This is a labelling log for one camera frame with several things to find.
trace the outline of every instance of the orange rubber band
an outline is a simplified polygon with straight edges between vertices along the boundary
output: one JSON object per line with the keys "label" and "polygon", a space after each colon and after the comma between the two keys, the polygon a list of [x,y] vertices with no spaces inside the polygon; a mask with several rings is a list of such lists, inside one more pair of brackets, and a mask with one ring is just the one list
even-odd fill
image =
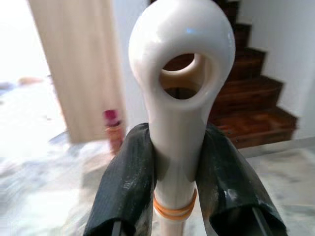
{"label": "orange rubber band", "polygon": [[190,216],[193,210],[193,207],[195,205],[196,197],[197,197],[197,190],[195,189],[193,192],[192,201],[191,203],[189,203],[188,206],[182,209],[171,210],[171,209],[167,209],[161,206],[157,202],[155,195],[153,195],[153,205],[154,205],[154,208],[157,210],[157,212],[164,218],[169,219],[169,220],[182,221],[182,220],[187,219]]}

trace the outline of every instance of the marble floor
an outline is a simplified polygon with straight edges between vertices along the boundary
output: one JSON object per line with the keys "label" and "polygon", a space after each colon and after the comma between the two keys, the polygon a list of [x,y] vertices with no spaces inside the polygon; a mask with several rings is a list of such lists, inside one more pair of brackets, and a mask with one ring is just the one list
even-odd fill
{"label": "marble floor", "polygon": [[[315,236],[315,148],[248,158],[290,236]],[[0,235],[82,235],[100,178],[113,158],[107,142],[71,146],[66,133],[50,141],[50,158],[0,168]],[[152,236],[159,236],[153,216]],[[199,202],[186,236],[205,236]]]}

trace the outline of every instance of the wooden staircase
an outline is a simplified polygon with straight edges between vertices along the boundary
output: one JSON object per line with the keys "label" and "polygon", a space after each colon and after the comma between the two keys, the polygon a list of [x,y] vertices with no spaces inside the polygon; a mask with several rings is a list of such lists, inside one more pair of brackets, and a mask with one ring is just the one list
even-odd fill
{"label": "wooden staircase", "polygon": [[[208,122],[220,128],[237,148],[290,140],[297,119],[277,107],[283,84],[261,75],[266,53],[247,47],[252,27],[236,23],[240,3],[215,2],[233,27],[236,56]],[[179,70],[192,60],[193,54],[182,55],[171,60],[164,69]]]}

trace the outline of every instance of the bottle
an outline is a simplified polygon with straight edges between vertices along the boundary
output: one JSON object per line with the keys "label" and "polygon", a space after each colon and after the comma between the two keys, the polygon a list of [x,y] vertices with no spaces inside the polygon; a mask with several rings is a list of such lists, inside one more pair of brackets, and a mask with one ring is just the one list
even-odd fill
{"label": "bottle", "polygon": [[119,112],[117,110],[106,110],[103,112],[103,117],[111,151],[116,155],[124,141],[123,126]]}

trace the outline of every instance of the white plastic rod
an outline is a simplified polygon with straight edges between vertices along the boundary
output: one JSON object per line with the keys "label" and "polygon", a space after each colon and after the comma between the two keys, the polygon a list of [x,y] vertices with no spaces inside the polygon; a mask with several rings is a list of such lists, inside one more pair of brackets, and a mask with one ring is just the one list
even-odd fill
{"label": "white plastic rod", "polygon": [[[171,59],[187,53],[195,55],[189,66],[163,70]],[[129,60],[143,91],[157,153],[156,201],[168,214],[156,210],[161,235],[183,234],[209,112],[234,56],[231,25],[211,0],[158,0],[133,29]],[[174,88],[196,94],[180,100],[167,93]]]}

